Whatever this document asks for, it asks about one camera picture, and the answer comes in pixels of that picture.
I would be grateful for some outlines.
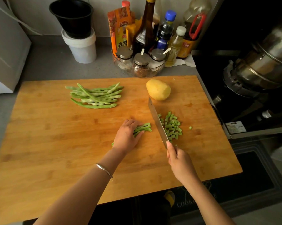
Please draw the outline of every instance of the white plastic container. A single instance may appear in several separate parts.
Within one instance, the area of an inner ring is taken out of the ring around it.
[[[87,64],[96,59],[96,35],[93,28],[91,35],[85,39],[71,38],[66,34],[64,29],[62,29],[62,37],[77,62]]]

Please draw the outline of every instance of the hand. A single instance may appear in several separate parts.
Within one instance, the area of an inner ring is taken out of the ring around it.
[[[183,185],[190,179],[199,180],[190,156],[179,147],[174,148],[172,143],[167,141],[167,158],[174,176]]]
[[[140,125],[143,125],[143,123],[133,119],[125,120],[116,134],[113,148],[125,154],[130,152],[144,133],[144,131],[141,131],[136,137],[134,137],[134,130]]]

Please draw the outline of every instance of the brown glass bottle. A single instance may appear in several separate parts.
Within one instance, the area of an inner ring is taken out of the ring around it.
[[[155,35],[152,29],[152,21],[155,1],[146,0],[142,23],[133,40],[132,50],[134,55],[140,53],[142,49],[145,53],[148,53],[154,46]]]

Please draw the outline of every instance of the stove label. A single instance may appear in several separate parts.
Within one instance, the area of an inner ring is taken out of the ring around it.
[[[246,132],[246,129],[241,121],[226,122],[225,125],[231,134]]]

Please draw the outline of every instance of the gray countertop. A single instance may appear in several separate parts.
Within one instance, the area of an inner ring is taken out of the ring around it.
[[[186,65],[164,68],[159,75],[199,76],[196,68]],[[5,129],[9,122],[21,82],[119,77],[128,76],[114,65],[110,46],[97,46],[97,59],[90,64],[80,64],[74,60],[67,45],[34,45],[28,55],[15,92],[11,94],[0,94],[0,145],[4,138]]]

